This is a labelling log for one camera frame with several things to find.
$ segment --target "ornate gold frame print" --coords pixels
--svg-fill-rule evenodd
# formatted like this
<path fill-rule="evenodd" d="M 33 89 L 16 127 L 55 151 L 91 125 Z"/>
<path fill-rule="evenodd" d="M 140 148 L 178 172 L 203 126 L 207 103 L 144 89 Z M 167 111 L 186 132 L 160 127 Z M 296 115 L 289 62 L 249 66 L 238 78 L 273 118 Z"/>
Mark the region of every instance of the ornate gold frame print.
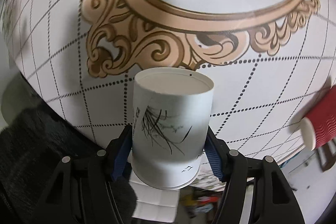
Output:
<path fill-rule="evenodd" d="M 283 0 L 251 12 L 209 14 L 162 0 L 83 0 L 82 14 L 92 24 L 86 40 L 88 71 L 106 77 L 135 64 L 197 70 L 203 63 L 227 65 L 249 46 L 273 56 L 319 8 L 320 0 Z M 117 54 L 100 45 L 103 38 Z"/>

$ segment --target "grass drawing on cup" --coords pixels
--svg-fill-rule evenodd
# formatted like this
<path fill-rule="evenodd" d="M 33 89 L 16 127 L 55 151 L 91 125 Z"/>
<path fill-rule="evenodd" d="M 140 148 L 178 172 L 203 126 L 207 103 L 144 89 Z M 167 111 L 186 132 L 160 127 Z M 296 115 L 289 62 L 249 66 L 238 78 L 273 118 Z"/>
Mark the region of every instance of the grass drawing on cup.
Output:
<path fill-rule="evenodd" d="M 162 139 L 167 143 L 171 154 L 173 154 L 172 147 L 175 147 L 184 155 L 184 152 L 177 145 L 182 143 L 187 138 L 192 126 L 189 128 L 187 133 L 184 135 L 184 138 L 180 142 L 173 142 L 164 135 L 163 130 L 169 128 L 177 133 L 178 130 L 183 129 L 183 126 L 176 127 L 174 125 L 166 125 L 162 123 L 163 121 L 166 121 L 167 118 L 171 117 L 172 116 L 168 116 L 167 110 L 163 111 L 160 109 L 159 114 L 156 114 L 155 109 L 148 106 L 142 118 L 142 131 L 144 132 L 146 139 L 152 142 L 152 146 L 154 146 L 154 143 L 156 143 L 161 148 L 168 150 L 158 142 L 159 139 Z"/>

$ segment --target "silver screw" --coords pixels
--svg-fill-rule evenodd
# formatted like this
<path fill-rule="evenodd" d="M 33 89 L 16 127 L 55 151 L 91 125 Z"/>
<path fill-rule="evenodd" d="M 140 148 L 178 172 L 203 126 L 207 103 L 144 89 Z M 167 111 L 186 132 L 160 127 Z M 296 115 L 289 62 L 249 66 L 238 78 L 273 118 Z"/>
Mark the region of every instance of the silver screw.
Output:
<path fill-rule="evenodd" d="M 67 163 L 70 161 L 70 157 L 69 156 L 65 156 L 63 159 L 62 159 L 62 163 Z"/>
<path fill-rule="evenodd" d="M 271 156 L 266 156 L 265 160 L 269 163 L 273 162 L 273 158 Z"/>
<path fill-rule="evenodd" d="M 238 156 L 238 151 L 237 150 L 234 150 L 234 149 L 231 149 L 230 151 L 229 151 L 229 154 L 231 155 L 231 156 L 233 156 L 233 157 L 236 157 L 236 156 Z"/>
<path fill-rule="evenodd" d="M 103 157 L 103 156 L 106 155 L 106 151 L 105 151 L 105 150 L 99 150 L 99 151 L 97 152 L 97 155 L 98 155 L 99 157 Z"/>

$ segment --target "white paper cup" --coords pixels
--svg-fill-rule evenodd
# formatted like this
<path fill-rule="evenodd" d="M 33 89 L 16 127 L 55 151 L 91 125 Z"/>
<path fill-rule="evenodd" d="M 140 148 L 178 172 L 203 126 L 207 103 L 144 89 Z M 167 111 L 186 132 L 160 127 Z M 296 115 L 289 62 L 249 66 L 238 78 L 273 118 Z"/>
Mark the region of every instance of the white paper cup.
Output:
<path fill-rule="evenodd" d="M 152 68 L 135 76 L 132 168 L 145 184 L 179 189 L 197 177 L 214 84 L 180 68 Z"/>

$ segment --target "cup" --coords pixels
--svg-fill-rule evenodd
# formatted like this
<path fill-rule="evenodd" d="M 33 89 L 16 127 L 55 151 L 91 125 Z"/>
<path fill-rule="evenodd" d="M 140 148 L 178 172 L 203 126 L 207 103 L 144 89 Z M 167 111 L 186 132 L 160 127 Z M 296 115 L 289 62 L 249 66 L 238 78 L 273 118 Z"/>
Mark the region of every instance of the cup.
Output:
<path fill-rule="evenodd" d="M 181 68 L 151 68 L 134 79 L 131 163 L 145 184 L 189 185 L 200 170 L 214 83 Z"/>

